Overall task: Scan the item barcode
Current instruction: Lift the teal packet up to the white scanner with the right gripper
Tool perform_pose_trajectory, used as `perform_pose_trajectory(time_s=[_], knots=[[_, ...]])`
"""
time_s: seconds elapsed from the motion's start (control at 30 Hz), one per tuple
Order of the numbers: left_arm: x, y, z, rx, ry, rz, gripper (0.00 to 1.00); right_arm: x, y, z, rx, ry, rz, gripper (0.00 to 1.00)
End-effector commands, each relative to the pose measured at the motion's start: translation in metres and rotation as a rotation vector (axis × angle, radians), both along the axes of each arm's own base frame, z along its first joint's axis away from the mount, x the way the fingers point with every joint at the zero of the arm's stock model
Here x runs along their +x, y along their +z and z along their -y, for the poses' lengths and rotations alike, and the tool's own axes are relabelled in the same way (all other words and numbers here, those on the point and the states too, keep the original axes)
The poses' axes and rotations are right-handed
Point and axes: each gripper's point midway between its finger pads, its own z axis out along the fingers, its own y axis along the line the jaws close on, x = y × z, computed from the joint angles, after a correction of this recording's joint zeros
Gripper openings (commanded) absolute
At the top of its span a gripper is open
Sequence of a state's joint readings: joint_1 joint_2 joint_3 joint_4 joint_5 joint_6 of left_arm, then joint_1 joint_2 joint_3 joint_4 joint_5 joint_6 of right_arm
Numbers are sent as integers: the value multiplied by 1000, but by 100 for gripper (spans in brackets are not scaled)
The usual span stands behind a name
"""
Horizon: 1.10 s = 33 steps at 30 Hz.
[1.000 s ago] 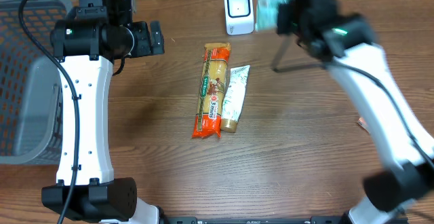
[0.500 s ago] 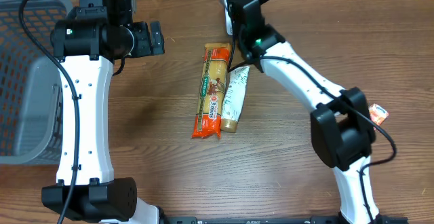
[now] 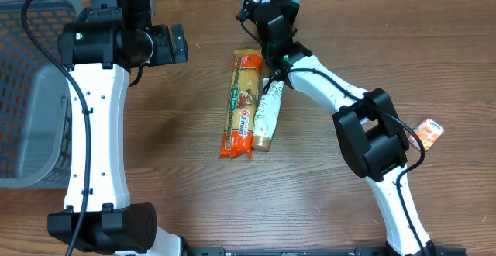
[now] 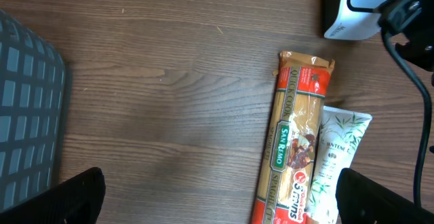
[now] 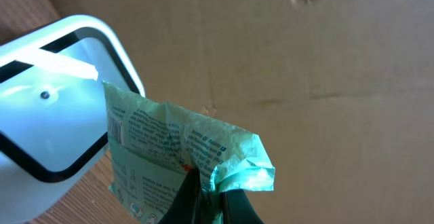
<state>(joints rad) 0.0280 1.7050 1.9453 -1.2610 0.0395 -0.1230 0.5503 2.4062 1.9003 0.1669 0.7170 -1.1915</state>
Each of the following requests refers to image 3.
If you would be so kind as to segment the orange spaghetti packet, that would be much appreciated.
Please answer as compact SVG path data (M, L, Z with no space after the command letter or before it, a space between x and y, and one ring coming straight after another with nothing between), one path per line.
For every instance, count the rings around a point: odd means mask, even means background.
M226 123L220 157L252 156L254 116L259 101L260 73L264 62L261 50L234 51Z

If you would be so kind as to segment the white cream tube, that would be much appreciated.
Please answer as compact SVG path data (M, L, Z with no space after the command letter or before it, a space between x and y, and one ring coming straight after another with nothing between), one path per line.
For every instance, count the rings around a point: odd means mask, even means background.
M277 127L284 82L272 81L263 93L255 114L252 148L267 152Z

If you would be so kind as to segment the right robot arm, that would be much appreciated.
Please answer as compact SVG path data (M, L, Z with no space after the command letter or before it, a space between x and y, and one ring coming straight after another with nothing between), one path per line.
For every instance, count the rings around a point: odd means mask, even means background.
M366 91L328 70L294 39L298 0L242 0L239 21L252 21L273 81L307 95L332 115L339 149L351 171L367 180L384 220L390 255L434 255L436 247L419 219L407 174L407 137L382 88Z

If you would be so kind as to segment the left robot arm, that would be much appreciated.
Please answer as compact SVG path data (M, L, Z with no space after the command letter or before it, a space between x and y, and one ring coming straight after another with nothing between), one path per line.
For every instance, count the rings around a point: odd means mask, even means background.
M59 38L71 94L71 175L64 209L47 229L69 250L108 255L181 256L184 242L157 223L154 206L132 203L123 156L130 72L184 63L179 25L153 25L154 0L91 0Z

